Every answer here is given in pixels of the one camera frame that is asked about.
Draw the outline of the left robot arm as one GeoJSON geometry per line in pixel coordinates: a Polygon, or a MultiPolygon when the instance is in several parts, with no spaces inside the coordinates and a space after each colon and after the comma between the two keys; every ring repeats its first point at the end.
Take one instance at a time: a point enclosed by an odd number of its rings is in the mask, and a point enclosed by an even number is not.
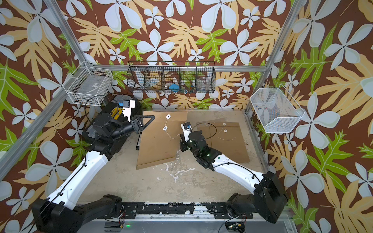
{"type": "Polygon", "coordinates": [[[46,199],[32,204],[34,226],[43,233],[76,233],[86,223],[102,216],[121,216],[122,200],[115,195],[78,206],[77,202],[95,175],[110,161],[131,133],[140,134],[155,119],[154,115],[135,115],[114,119],[99,114],[91,123],[95,137],[81,164],[46,199]]]}

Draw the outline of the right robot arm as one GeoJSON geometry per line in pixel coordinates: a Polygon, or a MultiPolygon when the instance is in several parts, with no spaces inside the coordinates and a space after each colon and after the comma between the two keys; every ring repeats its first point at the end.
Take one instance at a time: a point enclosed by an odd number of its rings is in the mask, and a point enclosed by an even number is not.
{"type": "Polygon", "coordinates": [[[261,173],[229,159],[222,152],[208,146],[202,131],[183,133],[180,149],[189,150],[205,169],[227,176],[246,188],[250,194],[233,194],[226,202],[230,217],[249,217],[258,213],[269,223],[277,223],[289,197],[278,177],[271,171],[261,173]]]}

